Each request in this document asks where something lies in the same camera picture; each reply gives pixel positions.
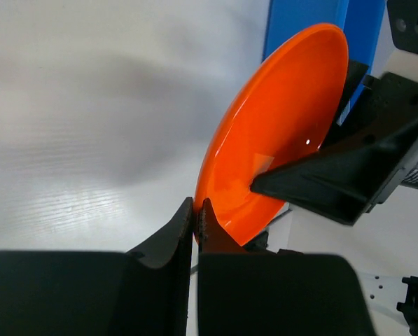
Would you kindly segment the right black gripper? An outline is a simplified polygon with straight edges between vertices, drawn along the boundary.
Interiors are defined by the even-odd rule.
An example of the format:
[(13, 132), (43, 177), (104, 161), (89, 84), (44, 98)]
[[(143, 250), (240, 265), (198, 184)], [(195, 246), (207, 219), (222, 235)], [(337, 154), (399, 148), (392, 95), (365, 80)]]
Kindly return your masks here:
[(418, 82), (390, 72), (365, 78), (368, 68), (349, 60), (320, 150), (257, 175), (251, 191), (353, 225), (397, 186), (418, 190)]

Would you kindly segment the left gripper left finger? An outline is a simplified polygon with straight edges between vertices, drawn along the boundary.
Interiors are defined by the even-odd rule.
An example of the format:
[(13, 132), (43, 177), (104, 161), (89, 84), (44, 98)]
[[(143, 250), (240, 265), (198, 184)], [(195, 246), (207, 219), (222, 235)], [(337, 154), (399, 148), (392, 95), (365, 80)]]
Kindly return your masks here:
[(127, 252), (0, 251), (0, 335), (184, 335), (193, 201)]

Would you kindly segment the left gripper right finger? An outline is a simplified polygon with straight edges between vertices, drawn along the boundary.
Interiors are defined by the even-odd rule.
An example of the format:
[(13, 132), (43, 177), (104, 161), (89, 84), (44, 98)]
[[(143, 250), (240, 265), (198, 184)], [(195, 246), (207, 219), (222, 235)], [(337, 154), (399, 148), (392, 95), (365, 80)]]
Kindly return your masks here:
[(209, 199), (197, 227), (199, 335), (375, 335), (344, 258), (249, 253), (218, 223)]

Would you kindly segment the orange plastic plate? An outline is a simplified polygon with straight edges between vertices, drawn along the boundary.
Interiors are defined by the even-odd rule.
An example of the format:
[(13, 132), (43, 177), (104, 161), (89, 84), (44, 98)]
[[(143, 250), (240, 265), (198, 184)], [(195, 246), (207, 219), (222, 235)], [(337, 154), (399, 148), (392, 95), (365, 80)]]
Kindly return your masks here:
[(239, 245), (284, 205), (252, 192), (253, 179), (319, 149), (340, 103), (348, 61), (344, 32), (314, 24), (269, 55), (225, 112), (200, 169), (194, 208), (210, 200)]

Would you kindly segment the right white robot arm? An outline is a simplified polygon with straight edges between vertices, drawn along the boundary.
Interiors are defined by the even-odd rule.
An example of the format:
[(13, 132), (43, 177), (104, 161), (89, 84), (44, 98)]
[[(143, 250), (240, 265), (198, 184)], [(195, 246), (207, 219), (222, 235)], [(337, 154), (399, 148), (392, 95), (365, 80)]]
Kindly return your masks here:
[[(418, 190), (418, 1), (388, 1), (394, 51), (318, 153), (259, 174), (255, 193), (343, 225), (383, 204), (398, 186)], [(298, 335), (374, 335), (370, 309), (418, 335), (418, 276), (355, 272), (337, 255), (278, 255), (288, 287), (277, 313)]]

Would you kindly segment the blue plastic bin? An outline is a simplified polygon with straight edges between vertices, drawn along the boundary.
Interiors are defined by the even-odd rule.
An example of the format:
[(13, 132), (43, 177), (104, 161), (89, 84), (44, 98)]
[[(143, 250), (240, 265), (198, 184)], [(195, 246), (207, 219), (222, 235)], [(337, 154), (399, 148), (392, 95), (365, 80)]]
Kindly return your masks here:
[(271, 1), (262, 59), (293, 35), (319, 23), (331, 23), (345, 34), (349, 58), (372, 69), (385, 1)]

